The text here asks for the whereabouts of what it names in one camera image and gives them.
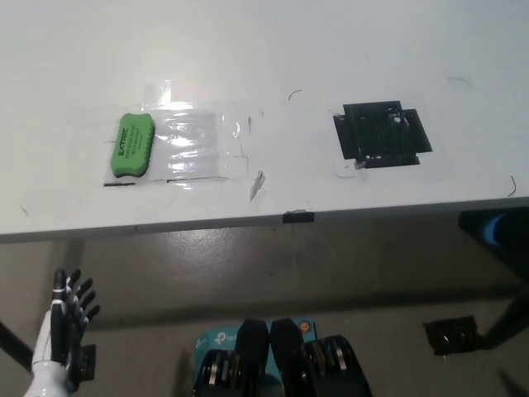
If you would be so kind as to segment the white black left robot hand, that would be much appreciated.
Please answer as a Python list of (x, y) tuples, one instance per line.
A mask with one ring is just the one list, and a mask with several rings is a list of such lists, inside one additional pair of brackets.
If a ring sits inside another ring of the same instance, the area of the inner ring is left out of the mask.
[(51, 302), (31, 358), (32, 380), (25, 396), (72, 396), (95, 377), (97, 348), (84, 346), (83, 336), (100, 312), (93, 304), (93, 280), (81, 270), (55, 272)]

